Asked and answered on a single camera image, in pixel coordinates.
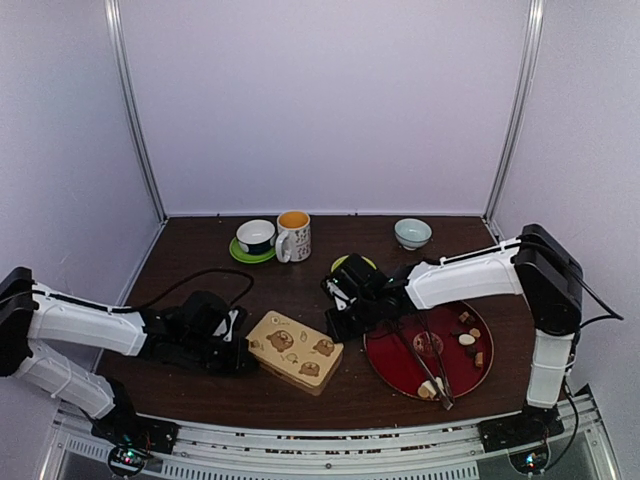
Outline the lime green bowl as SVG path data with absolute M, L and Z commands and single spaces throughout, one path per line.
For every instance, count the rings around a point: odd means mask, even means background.
M 343 255 L 343 256 L 341 256 L 341 257 L 337 258 L 337 259 L 332 263 L 332 265 L 331 265 L 331 267 L 330 267 L 330 273 L 333 273 L 333 272 L 334 272 L 334 271 L 335 271 L 335 270 L 336 270 L 336 269 L 337 269 L 337 268 L 338 268 L 338 267 L 339 267 L 339 266 L 340 266 L 340 265 L 341 265 L 341 264 L 342 264 L 342 263 L 343 263 L 343 262 L 344 262 L 348 257 L 349 257 L 349 255 Z M 366 263 L 368 263 L 372 268 L 377 269 L 376 264 L 375 264 L 371 259 L 369 259 L 369 258 L 368 258 L 368 257 L 366 257 L 366 256 L 361 256 L 361 258 L 362 258 Z

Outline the beige chocolate piece front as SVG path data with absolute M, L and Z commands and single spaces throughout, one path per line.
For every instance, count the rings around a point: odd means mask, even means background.
M 426 380 L 418 388 L 417 394 L 423 399 L 433 399 L 437 395 L 437 390 L 430 380 Z

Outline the aluminium frame post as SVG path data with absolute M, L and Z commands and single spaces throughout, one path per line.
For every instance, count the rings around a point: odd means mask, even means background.
M 507 123 L 498 167 L 483 214 L 485 224 L 492 231 L 498 229 L 496 220 L 498 206 L 515 156 L 524 121 L 526 104 L 533 85 L 543 35 L 544 14 L 545 2 L 543 0 L 531 0 L 529 2 L 524 43 L 511 113 Z
M 148 148 L 144 138 L 139 109 L 136 102 L 133 79 L 131 76 L 124 29 L 122 26 L 121 6 L 117 0 L 104 2 L 107 28 L 113 48 L 116 69 L 126 111 L 127 123 L 133 147 L 140 167 L 146 192 L 151 200 L 155 216 L 160 224 L 168 217 L 161 199 L 159 187 L 153 172 Z

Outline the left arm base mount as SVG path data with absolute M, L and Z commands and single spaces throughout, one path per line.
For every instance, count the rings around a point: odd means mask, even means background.
M 123 384 L 108 379 L 114 407 L 102 418 L 91 419 L 91 434 L 115 446 L 171 454 L 179 425 L 166 420 L 140 416 Z

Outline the beige rectangular tin box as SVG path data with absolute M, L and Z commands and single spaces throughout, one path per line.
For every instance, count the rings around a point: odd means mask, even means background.
M 338 367 L 340 366 L 341 362 L 343 359 L 343 354 L 340 354 L 337 357 L 337 360 L 332 364 L 331 368 L 328 370 L 328 372 L 326 374 L 324 374 L 321 378 L 321 381 L 317 384 L 317 385 L 311 385 L 310 383 L 301 380 L 297 377 L 285 374 L 280 372 L 279 370 L 273 368 L 270 365 L 267 365 L 266 363 L 264 363 L 263 361 L 259 361 L 259 365 L 260 367 L 265 370 L 266 372 L 269 372 L 270 374 L 274 375 L 276 378 L 310 394 L 313 396 L 319 396 L 323 393 L 323 391 L 325 390 L 327 384 L 330 382 L 330 380 L 332 379 L 332 377 L 334 376 L 335 372 L 337 371 Z

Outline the pale blue ceramic bowl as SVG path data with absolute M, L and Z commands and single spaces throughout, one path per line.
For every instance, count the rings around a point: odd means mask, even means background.
M 414 251 L 425 246 L 432 237 L 432 228 L 416 218 L 403 218 L 394 225 L 397 242 L 405 250 Z

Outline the green saucer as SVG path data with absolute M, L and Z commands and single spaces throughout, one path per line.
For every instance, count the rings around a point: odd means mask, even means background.
M 240 247 L 240 243 L 236 238 L 233 238 L 229 244 L 229 254 L 234 260 L 243 264 L 264 263 L 276 256 L 276 252 L 274 248 L 271 248 L 268 251 L 261 254 L 247 253 L 242 250 L 242 248 Z

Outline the white oval chocolate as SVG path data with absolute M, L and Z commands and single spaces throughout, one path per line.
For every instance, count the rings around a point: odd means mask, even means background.
M 458 337 L 458 341 L 463 346 L 470 346 L 476 342 L 476 338 L 470 334 L 461 334 Z

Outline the white patterned mug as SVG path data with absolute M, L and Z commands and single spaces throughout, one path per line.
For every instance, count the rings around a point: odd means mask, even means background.
M 299 263 L 311 255 L 311 218 L 303 211 L 289 211 L 277 218 L 276 258 Z

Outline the left aluminium frame post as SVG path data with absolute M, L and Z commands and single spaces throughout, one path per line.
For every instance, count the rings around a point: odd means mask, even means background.
M 116 69 L 126 111 L 127 123 L 133 147 L 140 167 L 146 192 L 151 200 L 155 216 L 160 224 L 168 217 L 161 199 L 159 187 L 153 172 L 148 148 L 144 138 L 139 109 L 136 102 L 133 79 L 131 76 L 124 29 L 122 26 L 121 6 L 117 0 L 104 2 L 107 28 L 113 48 Z

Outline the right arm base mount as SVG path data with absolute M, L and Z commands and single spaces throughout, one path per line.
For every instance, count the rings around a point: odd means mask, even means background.
M 513 449 L 529 443 L 544 443 L 564 431 L 558 402 L 549 408 L 543 408 L 534 406 L 528 398 L 525 398 L 519 412 L 483 420 L 478 424 L 485 453 Z

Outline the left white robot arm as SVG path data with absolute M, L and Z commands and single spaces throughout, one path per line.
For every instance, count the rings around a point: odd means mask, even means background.
M 36 282 L 26 267 L 1 281 L 1 374 L 24 379 L 72 403 L 123 444 L 144 433 L 126 389 L 88 372 L 48 341 L 85 345 L 210 376 L 237 377 L 258 362 L 240 328 L 244 308 L 195 291 L 161 310 L 149 301 L 117 307 L 63 294 Z

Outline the metal tongs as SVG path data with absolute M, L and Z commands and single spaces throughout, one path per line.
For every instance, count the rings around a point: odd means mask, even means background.
M 385 322 L 385 328 L 389 334 L 395 336 L 401 342 L 405 350 L 412 356 L 416 364 L 423 371 L 426 379 L 430 380 L 434 384 L 437 390 L 437 395 L 435 398 L 440 401 L 442 407 L 446 411 L 450 411 L 455 404 L 455 399 L 443 360 L 439 353 L 438 347 L 432 337 L 432 330 L 429 327 L 426 318 L 421 314 L 417 316 L 417 324 L 421 328 L 421 332 L 425 334 L 427 340 L 427 347 L 423 348 L 423 353 L 421 353 L 415 347 L 412 339 L 408 339 L 406 337 L 404 333 L 405 325 L 400 318 L 387 320 Z M 436 377 L 442 378 L 445 391 L 442 391 L 437 386 L 435 382 Z

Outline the red round lacquer tray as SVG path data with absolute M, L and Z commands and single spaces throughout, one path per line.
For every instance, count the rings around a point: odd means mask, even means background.
M 382 323 L 363 338 L 376 374 L 415 399 L 428 373 L 447 380 L 454 398 L 475 390 L 489 374 L 494 341 L 487 323 L 469 304 L 453 302 Z

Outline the bear print tin lid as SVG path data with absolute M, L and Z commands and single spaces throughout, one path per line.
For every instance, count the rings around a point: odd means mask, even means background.
M 279 312 L 269 311 L 248 333 L 249 349 L 258 361 L 317 385 L 344 345 Z

